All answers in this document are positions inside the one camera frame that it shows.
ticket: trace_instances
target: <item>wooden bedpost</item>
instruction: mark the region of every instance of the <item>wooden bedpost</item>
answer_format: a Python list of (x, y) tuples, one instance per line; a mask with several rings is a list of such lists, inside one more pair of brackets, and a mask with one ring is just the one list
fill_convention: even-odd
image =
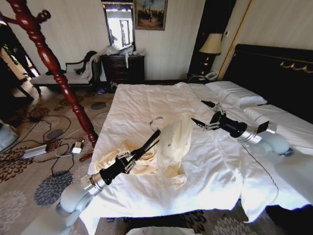
[(95, 133), (93, 125), (85, 113), (84, 108), (78, 103), (76, 94), (71, 90), (67, 83), (67, 78), (61, 73), (61, 66), (53, 54), (52, 50), (45, 42), (45, 37), (41, 32), (40, 24), (51, 17), (47, 10), (43, 10), (34, 17), (27, 7), (26, 0), (6, 0), (16, 14), (16, 19), (3, 17), (10, 23), (18, 24), (28, 34), (37, 48), (38, 54), (45, 66), (52, 72), (54, 80), (60, 85), (62, 93), (67, 102), (72, 106), (73, 112), (76, 114), (80, 125), (88, 135), (88, 139), (94, 147), (98, 135)]

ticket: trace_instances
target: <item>white pillow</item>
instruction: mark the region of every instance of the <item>white pillow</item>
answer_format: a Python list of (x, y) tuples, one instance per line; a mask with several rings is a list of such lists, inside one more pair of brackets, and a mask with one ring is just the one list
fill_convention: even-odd
[(272, 121), (278, 124), (277, 133), (290, 144), (313, 149), (313, 125), (273, 105), (246, 108), (245, 113), (258, 124)]
[(229, 81), (211, 82), (206, 86), (221, 99), (240, 108), (253, 107), (267, 102), (258, 94)]
[(86, 63), (85, 71), (80, 75), (79, 78), (88, 78), (90, 75), (90, 70), (89, 70), (89, 62)]

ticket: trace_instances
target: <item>black headboard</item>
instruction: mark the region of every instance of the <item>black headboard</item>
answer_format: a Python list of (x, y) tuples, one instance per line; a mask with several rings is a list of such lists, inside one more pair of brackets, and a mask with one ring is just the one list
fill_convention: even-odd
[(223, 80), (313, 123), (313, 50), (238, 44)]

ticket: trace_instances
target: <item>table lamp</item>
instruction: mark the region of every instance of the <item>table lamp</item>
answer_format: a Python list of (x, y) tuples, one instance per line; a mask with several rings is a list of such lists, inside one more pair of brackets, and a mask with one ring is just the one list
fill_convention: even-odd
[(221, 54), (221, 33), (210, 33), (199, 52), (207, 54), (201, 66), (200, 75), (210, 72), (216, 55)]

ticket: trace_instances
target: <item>white duvet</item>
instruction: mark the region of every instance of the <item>white duvet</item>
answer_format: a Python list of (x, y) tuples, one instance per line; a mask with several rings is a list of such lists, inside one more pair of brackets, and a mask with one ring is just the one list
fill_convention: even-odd
[[(205, 85), (119, 85), (94, 149), (89, 174), (96, 173), (94, 164), (100, 157), (123, 141), (143, 144), (153, 133), (149, 122), (156, 117), (167, 120), (179, 113), (191, 112), (196, 119), (209, 122), (213, 112), (202, 99), (221, 102), (229, 118), (255, 125), (243, 110), (222, 103)], [(308, 204), (266, 160), (249, 155), (223, 130), (202, 131), (194, 125), (190, 150), (181, 166), (187, 182), (178, 189), (160, 175), (117, 176), (81, 214), (89, 232), (95, 230), (99, 217), (231, 210), (239, 198), (249, 221), (255, 220), (267, 205), (294, 209)]]

